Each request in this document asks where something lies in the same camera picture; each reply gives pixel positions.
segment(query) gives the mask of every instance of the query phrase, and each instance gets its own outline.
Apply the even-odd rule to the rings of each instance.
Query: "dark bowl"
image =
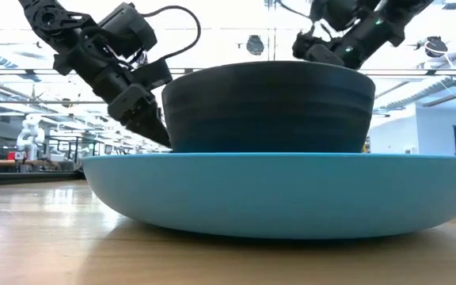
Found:
[[[162,92],[174,152],[360,152],[375,86],[348,68],[295,61],[196,71]]]

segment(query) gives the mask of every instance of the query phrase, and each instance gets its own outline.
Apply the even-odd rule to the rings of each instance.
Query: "white robot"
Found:
[[[15,160],[35,160],[38,152],[38,143],[44,143],[45,131],[39,127],[41,116],[27,115],[22,122],[22,131],[17,137],[17,151]]]

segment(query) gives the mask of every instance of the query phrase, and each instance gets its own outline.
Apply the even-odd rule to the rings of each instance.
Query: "blue plate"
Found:
[[[456,157],[144,154],[86,158],[91,188],[122,215],[248,238],[368,238],[456,216]]]

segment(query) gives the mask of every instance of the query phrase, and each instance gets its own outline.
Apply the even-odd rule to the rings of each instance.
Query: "table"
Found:
[[[133,222],[81,181],[0,186],[0,284],[456,285],[456,219],[399,237],[254,241]]]

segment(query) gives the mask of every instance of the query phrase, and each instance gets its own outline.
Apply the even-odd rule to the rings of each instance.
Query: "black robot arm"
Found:
[[[434,0],[314,0],[310,19],[325,19],[342,37],[325,41],[315,37],[314,26],[299,33],[293,56],[310,62],[331,63],[358,70],[383,44],[398,46],[405,26]]]
[[[161,111],[151,90],[172,81],[166,59],[196,44],[166,55],[134,69],[132,62],[149,51],[158,41],[144,17],[133,4],[122,3],[104,20],[96,23],[89,14],[64,9],[56,0],[19,0],[33,32],[51,46],[55,55],[54,69],[62,75],[75,70],[108,103],[108,114],[128,130],[170,147],[169,136],[161,120]],[[129,63],[119,59],[128,59]]]

